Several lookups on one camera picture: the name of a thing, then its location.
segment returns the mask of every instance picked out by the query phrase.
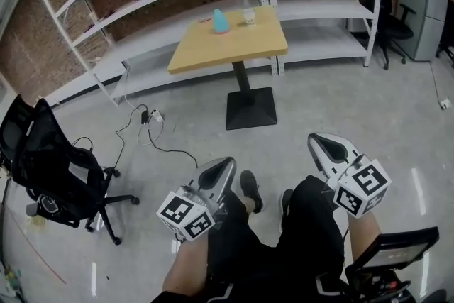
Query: black table leg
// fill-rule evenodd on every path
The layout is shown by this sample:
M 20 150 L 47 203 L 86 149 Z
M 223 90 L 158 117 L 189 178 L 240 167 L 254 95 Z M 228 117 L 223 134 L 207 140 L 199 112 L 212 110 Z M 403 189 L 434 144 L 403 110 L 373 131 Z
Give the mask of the black table leg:
M 250 89 L 244 62 L 234 62 L 232 65 L 240 91 L 231 92 L 227 96 L 227 130 L 276 124 L 272 88 Z

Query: black office chair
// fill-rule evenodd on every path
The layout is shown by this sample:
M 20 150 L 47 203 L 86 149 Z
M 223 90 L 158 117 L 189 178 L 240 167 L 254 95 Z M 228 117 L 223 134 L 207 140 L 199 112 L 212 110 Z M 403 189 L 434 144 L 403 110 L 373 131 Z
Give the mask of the black office chair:
M 365 0 L 364 6 L 371 11 L 374 11 L 375 0 Z M 393 49 L 394 52 L 398 53 L 402 57 L 402 63 L 406 63 L 405 54 L 399 49 L 392 45 L 393 39 L 409 39 L 413 37 L 413 31 L 405 24 L 408 13 L 416 14 L 416 12 L 406 6 L 405 4 L 399 4 L 404 9 L 402 17 L 396 18 L 391 14 L 392 2 L 391 0 L 380 0 L 380 14 L 378 17 L 377 24 L 377 35 L 376 39 L 384 53 L 385 64 L 384 69 L 389 69 L 389 58 L 387 48 Z
M 102 170 L 90 151 L 72 146 L 46 100 L 40 99 L 33 108 L 16 97 L 0 126 L 0 152 L 13 181 L 36 201 L 27 206 L 27 215 L 73 228 L 86 219 L 85 229 L 92 232 L 90 225 L 99 212 L 112 241 L 121 244 L 105 207 L 127 200 L 139 204 L 139 198 L 105 197 L 112 175 L 119 172 L 114 167 Z
M 443 51 L 446 52 L 450 60 L 453 62 L 451 65 L 454 68 L 454 53 L 449 47 L 454 47 L 454 1 L 448 0 L 448 9 L 446 10 L 445 25 L 441 33 L 440 44 L 438 45 L 437 57 Z

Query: gray floor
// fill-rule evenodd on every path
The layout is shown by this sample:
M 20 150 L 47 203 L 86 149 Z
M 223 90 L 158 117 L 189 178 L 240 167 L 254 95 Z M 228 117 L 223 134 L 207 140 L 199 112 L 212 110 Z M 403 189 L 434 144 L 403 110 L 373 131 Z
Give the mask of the gray floor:
M 382 231 L 434 225 L 440 229 L 437 245 L 422 261 L 400 272 L 400 278 L 412 281 L 418 300 L 440 287 L 451 295 L 454 112 L 438 106 L 428 63 L 401 65 L 393 59 L 386 72 L 380 66 L 381 53 L 377 55 L 368 69 L 344 60 L 294 65 L 285 77 L 254 72 L 253 87 L 273 87 L 276 126 L 225 130 L 226 95 L 238 87 L 232 74 L 142 93 L 130 101 L 165 115 L 157 142 L 163 148 L 189 150 L 200 163 L 231 155 L 238 171 L 251 169 L 256 174 L 267 206 L 251 217 L 250 224 L 271 246 L 279 238 L 279 194 L 308 174 L 319 176 L 306 146 L 308 134 L 325 131 L 351 139 L 361 152 L 378 158 L 393 179 L 387 198 L 375 210 Z M 454 72 L 448 62 L 436 61 L 434 68 L 441 97 L 454 101 Z M 121 147 L 113 131 L 126 124 L 131 110 L 124 101 L 115 108 L 103 94 L 92 92 L 61 106 L 56 115 L 71 141 L 89 136 L 100 164 L 112 165 Z M 30 199 L 24 188 L 12 186 L 4 250 L 7 261 L 21 271 L 30 302 L 150 302 L 160 293 L 175 255 L 172 234 L 155 211 L 170 190 L 188 182 L 194 163 L 182 154 L 138 145 L 139 127 L 140 117 L 135 115 L 123 132 L 126 149 L 118 164 L 122 176 L 109 190 L 110 195 L 131 192 L 141 200 L 140 206 L 123 203 L 108 209 L 114 230 L 123 238 L 121 246 L 110 241 L 102 224 L 93 234 L 83 226 L 77 230 L 50 222 L 41 230 L 31 226 L 25 216 Z M 151 132 L 156 136 L 159 126 L 153 125 Z M 145 133 L 142 141 L 146 143 Z M 12 216 L 55 273 L 33 251 Z M 338 210 L 336 221 L 344 232 L 345 214 Z M 351 262 L 349 243 L 347 238 L 346 263 Z

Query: black shoe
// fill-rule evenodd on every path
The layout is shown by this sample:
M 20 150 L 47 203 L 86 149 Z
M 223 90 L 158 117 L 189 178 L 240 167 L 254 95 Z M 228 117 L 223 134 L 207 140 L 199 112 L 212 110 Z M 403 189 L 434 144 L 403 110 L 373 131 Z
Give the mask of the black shoe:
M 244 170 L 240 176 L 240 186 L 246 197 L 255 202 L 254 214 L 258 214 L 263 209 L 263 200 L 258 193 L 257 181 L 250 170 Z
M 292 197 L 293 189 L 286 189 L 281 197 L 279 198 L 279 212 L 282 215 L 281 223 L 279 224 L 279 232 L 282 233 L 284 230 L 284 220 L 287 218 L 287 211 L 289 209 L 290 198 Z

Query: black monitor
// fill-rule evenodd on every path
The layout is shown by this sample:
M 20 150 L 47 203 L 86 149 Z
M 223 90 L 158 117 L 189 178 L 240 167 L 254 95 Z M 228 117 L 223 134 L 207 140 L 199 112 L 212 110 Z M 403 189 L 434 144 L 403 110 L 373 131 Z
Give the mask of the black monitor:
M 433 246 L 439 237 L 438 227 L 383 233 L 348 269 L 364 272 L 403 269 L 421 259 L 424 252 Z

